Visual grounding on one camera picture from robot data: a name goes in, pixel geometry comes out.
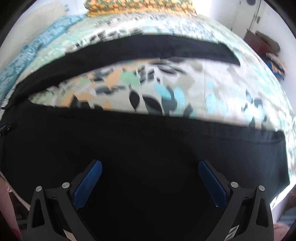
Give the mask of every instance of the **black cloth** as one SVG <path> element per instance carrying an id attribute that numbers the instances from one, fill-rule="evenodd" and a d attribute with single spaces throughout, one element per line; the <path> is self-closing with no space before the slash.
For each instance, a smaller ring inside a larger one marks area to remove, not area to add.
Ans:
<path id="1" fill-rule="evenodd" d="M 171 35 L 134 35 L 87 46 L 45 65 L 16 86 L 6 108 L 30 94 L 96 68 L 123 60 L 170 57 L 204 58 L 240 66 L 236 56 L 222 43 Z"/>
<path id="2" fill-rule="evenodd" d="M 37 186 L 58 187 L 93 159 L 102 162 L 79 210 L 99 240 L 202 240 L 222 214 L 197 174 L 202 159 L 230 182 L 265 186 L 270 200 L 289 184 L 280 131 L 28 100 L 4 121 L 18 128 L 4 138 L 2 172 L 28 203 Z"/>

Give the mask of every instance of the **blue cloth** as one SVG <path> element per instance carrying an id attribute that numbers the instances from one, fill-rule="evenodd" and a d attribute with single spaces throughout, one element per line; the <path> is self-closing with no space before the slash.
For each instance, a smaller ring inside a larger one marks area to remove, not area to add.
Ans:
<path id="1" fill-rule="evenodd" d="M 21 53 L 3 70 L 0 75 L 0 104 L 15 84 L 17 78 L 37 56 L 38 50 L 48 46 L 53 40 L 65 31 L 84 19 L 86 15 L 64 16 L 55 21 L 42 34 L 35 38 L 29 45 L 22 48 Z"/>

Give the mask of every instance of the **pink cloth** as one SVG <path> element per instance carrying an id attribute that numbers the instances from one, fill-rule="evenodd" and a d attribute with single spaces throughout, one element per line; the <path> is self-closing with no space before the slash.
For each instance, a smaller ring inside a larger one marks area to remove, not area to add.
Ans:
<path id="1" fill-rule="evenodd" d="M 19 240 L 22 240 L 20 229 L 15 218 L 15 211 L 8 194 L 9 187 L 2 177 L 0 177 L 0 210 L 11 230 Z"/>
<path id="2" fill-rule="evenodd" d="M 283 223 L 274 223 L 274 241 L 281 241 L 290 227 Z"/>

